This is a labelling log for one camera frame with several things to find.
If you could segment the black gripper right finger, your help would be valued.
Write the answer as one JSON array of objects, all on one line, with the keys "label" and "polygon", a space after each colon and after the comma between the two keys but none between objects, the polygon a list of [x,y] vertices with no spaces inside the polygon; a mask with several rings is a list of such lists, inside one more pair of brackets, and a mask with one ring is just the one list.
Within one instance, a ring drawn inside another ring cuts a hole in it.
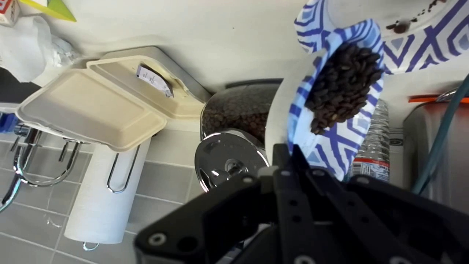
[{"label": "black gripper right finger", "polygon": [[469,264],[469,216],[357,175],[340,184],[310,168],[300,149],[274,146],[275,162],[290,159],[323,209],[356,240],[363,254],[382,264]]}]

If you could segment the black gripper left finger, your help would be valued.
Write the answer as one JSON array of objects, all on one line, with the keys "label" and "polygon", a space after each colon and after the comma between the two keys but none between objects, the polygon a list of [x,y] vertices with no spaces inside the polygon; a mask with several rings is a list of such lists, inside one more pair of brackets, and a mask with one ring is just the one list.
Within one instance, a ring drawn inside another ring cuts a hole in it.
[{"label": "black gripper left finger", "polygon": [[215,264],[240,244],[235,264],[293,264],[291,215],[281,194],[293,172],[241,174],[143,228],[137,264]]}]

